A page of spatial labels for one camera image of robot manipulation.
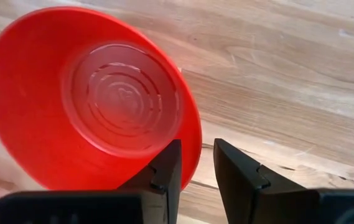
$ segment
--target red plastic bowl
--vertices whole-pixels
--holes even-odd
[[[198,111],[172,61],[106,14],[32,12],[0,35],[0,138],[49,189],[115,189],[173,139],[182,187],[201,151]]]

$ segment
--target wooden surface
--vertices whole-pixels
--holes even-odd
[[[354,1],[0,0],[0,31],[55,5],[112,14],[182,68],[200,110],[203,152],[179,223],[226,223],[214,138],[306,187],[354,187]],[[0,195],[39,188],[0,143]]]

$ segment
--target wooden table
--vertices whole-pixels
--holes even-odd
[[[203,151],[179,223],[226,223],[214,138],[306,187],[354,188],[354,1],[0,0],[0,31],[56,5],[112,14],[182,68]],[[23,189],[40,186],[0,143],[0,196]]]

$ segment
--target concentric circle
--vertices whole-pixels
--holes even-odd
[[[87,141],[118,156],[151,154],[177,133],[175,81],[146,49],[125,42],[96,46],[62,87],[70,121]]]

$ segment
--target black tool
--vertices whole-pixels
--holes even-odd
[[[354,224],[354,190],[306,189],[222,139],[214,163],[229,224]]]
[[[19,192],[0,198],[0,224],[175,224],[180,188],[181,142],[174,140],[117,190]]]
[[[222,139],[215,173],[229,224],[354,224],[354,190],[306,189]],[[21,192],[0,199],[0,224],[175,224],[181,143],[172,141],[117,190]]]

